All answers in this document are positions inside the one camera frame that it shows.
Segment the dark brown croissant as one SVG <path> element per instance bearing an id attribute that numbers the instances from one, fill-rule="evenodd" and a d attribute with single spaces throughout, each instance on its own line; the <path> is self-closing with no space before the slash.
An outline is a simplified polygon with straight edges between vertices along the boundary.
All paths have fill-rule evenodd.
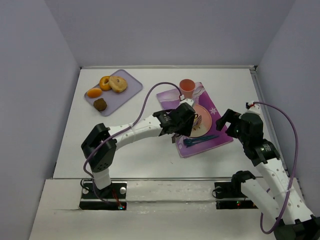
<path id="1" fill-rule="evenodd" d="M 93 102 L 93 107 L 99 112 L 102 112 L 108 107 L 108 105 L 103 98 L 99 98 Z"/>

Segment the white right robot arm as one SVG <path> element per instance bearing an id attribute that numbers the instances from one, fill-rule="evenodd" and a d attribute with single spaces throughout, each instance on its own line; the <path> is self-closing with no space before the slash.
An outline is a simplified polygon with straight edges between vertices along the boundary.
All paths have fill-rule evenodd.
<path id="1" fill-rule="evenodd" d="M 277 240 L 318 240 L 320 219 L 297 193 L 274 144 L 264 138 L 260 116 L 252 112 L 232 112 L 227 133 L 241 142 L 245 155 L 268 185 L 269 191 L 265 191 L 253 176 L 240 182 L 243 194 L 263 215 L 274 220 L 267 234 L 273 233 Z"/>

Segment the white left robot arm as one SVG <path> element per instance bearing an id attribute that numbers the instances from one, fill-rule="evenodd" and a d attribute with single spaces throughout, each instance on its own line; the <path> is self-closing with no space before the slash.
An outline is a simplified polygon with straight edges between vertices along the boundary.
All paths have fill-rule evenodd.
<path id="1" fill-rule="evenodd" d="M 81 144 L 86 158 L 84 166 L 90 167 L 88 174 L 93 180 L 93 189 L 110 189 L 109 167 L 120 148 L 146 138 L 172 135 L 180 157 L 187 158 L 233 141 L 214 127 L 208 110 L 191 99 L 181 101 L 174 109 L 154 112 L 130 124 L 114 127 L 97 124 Z"/>

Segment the chocolate chip bread roll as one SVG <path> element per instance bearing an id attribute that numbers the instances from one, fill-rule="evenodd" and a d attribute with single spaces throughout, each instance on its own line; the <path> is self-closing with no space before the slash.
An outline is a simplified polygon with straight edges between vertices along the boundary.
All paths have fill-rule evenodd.
<path id="1" fill-rule="evenodd" d="M 116 93 L 122 93 L 128 87 L 127 81 L 120 76 L 111 76 L 108 83 L 111 89 Z"/>

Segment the orange bread roll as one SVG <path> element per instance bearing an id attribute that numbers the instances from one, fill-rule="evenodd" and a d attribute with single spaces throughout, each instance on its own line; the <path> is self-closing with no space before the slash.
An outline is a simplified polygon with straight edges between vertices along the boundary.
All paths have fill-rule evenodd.
<path id="1" fill-rule="evenodd" d="M 103 91 L 100 88 L 91 88 L 87 91 L 86 95 L 89 98 L 98 98 L 99 96 L 101 96 L 103 93 Z"/>

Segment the pink and cream plate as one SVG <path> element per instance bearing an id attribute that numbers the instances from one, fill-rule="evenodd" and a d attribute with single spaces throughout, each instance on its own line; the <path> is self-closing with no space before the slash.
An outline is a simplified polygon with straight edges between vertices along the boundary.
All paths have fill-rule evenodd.
<path id="1" fill-rule="evenodd" d="M 199 104 L 193 106 L 196 118 L 190 134 L 191 138 L 198 138 L 207 134 L 212 127 L 212 117 L 209 111 Z"/>

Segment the purple snowflake placemat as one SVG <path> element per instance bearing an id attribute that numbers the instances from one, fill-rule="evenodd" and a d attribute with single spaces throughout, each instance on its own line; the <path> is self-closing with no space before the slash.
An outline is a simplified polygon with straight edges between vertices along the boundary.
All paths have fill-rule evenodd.
<path id="1" fill-rule="evenodd" d="M 210 131 L 203 136 L 196 138 L 182 136 L 177 140 L 175 145 L 182 158 L 188 158 L 233 141 L 232 137 L 225 133 L 226 126 L 221 131 L 216 130 L 216 121 L 221 115 L 201 82 L 195 83 L 192 99 L 195 104 L 208 110 L 212 118 L 212 125 Z"/>

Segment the pink plastic cup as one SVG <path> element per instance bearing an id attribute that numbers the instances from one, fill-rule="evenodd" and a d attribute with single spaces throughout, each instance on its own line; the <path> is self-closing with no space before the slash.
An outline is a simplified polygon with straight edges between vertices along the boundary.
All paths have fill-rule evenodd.
<path id="1" fill-rule="evenodd" d="M 179 88 L 185 98 L 191 99 L 193 97 L 193 93 L 196 88 L 196 84 L 191 79 L 183 79 L 179 83 Z"/>

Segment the lilac serving tray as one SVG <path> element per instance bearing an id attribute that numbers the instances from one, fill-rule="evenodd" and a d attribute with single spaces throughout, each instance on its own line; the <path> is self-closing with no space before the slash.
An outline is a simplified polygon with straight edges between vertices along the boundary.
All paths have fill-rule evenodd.
<path id="1" fill-rule="evenodd" d="M 91 106 L 94 106 L 94 101 L 99 98 L 102 98 L 106 102 L 106 109 L 100 111 L 100 114 L 104 117 L 111 115 L 114 111 L 120 108 L 124 103 L 129 101 L 143 89 L 142 83 L 139 82 L 135 77 L 133 77 L 124 69 L 119 69 L 115 71 L 111 74 L 111 76 L 118 76 L 124 78 L 128 84 L 127 89 L 122 93 L 116 93 L 113 90 L 103 91 L 102 94 L 96 98 L 90 98 L 87 92 L 84 94 L 84 99 Z"/>

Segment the orange glazed donut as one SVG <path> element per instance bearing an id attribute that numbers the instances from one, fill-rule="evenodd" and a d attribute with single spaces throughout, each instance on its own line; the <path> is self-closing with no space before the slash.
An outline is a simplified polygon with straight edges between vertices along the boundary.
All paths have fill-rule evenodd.
<path id="1" fill-rule="evenodd" d="M 109 91 L 112 88 L 109 85 L 110 76 L 103 76 L 99 81 L 99 87 L 102 91 Z"/>

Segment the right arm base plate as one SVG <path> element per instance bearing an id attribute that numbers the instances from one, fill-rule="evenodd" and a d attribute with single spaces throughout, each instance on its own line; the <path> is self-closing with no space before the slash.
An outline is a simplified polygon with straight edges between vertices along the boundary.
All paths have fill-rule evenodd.
<path id="1" fill-rule="evenodd" d="M 234 188 L 230 181 L 215 182 L 211 195 L 216 200 L 217 210 L 257 209 L 257 206 L 240 190 Z"/>

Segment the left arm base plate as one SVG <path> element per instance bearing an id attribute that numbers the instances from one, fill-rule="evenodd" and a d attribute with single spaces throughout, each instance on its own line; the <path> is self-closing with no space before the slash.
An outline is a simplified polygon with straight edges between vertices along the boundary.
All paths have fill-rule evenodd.
<path id="1" fill-rule="evenodd" d="M 91 179 L 80 181 L 81 196 L 78 207 L 90 211 L 125 211 L 127 209 L 127 181 L 113 181 L 99 190 Z"/>

